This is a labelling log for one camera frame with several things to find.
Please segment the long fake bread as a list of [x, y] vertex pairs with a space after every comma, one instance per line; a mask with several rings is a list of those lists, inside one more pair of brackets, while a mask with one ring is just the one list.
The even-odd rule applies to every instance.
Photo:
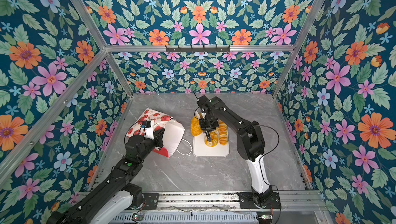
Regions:
[[225, 146], [228, 144], [227, 125], [221, 120], [218, 120], [218, 123], [219, 123], [219, 130], [218, 130], [219, 143]]

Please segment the yellow oval fake bread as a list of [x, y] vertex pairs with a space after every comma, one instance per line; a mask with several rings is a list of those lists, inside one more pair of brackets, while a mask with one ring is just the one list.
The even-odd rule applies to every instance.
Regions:
[[192, 136], [196, 137], [199, 136], [200, 134], [203, 133], [200, 124], [199, 124], [199, 119], [196, 117], [193, 117], [191, 120], [191, 124], [190, 124], [190, 131]]

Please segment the round bundt fake bread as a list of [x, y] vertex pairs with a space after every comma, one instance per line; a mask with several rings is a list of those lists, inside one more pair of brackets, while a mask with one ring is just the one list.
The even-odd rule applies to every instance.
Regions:
[[209, 134], [210, 139], [207, 138], [207, 136], [204, 139], [205, 145], [208, 147], [215, 147], [218, 145], [219, 143], [219, 137], [218, 134], [216, 132], [211, 132]]

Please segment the red white paper bag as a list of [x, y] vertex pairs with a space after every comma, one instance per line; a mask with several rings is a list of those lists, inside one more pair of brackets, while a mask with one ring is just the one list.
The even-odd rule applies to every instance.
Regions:
[[[126, 133], [126, 140], [133, 136], [153, 138], [154, 135], [162, 131], [162, 146], [155, 147], [153, 151], [166, 158], [170, 158], [175, 152], [180, 155], [188, 156], [192, 153], [192, 144], [183, 138], [185, 133], [184, 126], [174, 117], [165, 113], [146, 108], [139, 116], [137, 123], [131, 125]], [[178, 150], [181, 142], [185, 142], [190, 148], [186, 154]]]

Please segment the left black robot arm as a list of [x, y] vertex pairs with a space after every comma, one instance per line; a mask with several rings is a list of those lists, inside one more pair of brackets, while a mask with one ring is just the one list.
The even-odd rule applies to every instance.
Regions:
[[80, 202], [64, 213], [54, 212], [48, 224], [108, 224], [123, 210], [140, 208], [144, 197], [142, 188], [131, 184], [143, 167], [146, 157], [163, 147], [165, 128], [152, 135], [133, 135], [125, 144], [126, 153], [107, 178]]

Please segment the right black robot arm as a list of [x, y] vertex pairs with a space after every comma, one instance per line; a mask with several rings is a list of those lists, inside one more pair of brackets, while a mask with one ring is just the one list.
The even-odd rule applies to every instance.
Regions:
[[198, 122], [204, 140], [209, 144], [215, 141], [212, 134], [220, 132], [219, 121], [235, 132], [237, 151], [246, 160], [251, 174], [253, 202], [259, 208], [265, 207], [271, 200], [273, 188], [265, 171], [265, 139], [260, 124], [240, 117], [218, 97], [208, 99], [201, 96], [197, 99], [197, 105], [203, 113]]

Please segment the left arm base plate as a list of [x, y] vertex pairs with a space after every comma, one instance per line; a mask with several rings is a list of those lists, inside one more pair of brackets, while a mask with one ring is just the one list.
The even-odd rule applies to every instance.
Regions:
[[159, 201], [158, 193], [143, 193], [137, 197], [132, 198], [132, 204], [125, 208], [125, 210], [155, 210], [157, 209]]

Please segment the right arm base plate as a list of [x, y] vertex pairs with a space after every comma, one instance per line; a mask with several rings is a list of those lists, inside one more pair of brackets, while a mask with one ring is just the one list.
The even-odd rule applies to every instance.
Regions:
[[281, 209], [278, 193], [256, 194], [237, 192], [241, 209]]

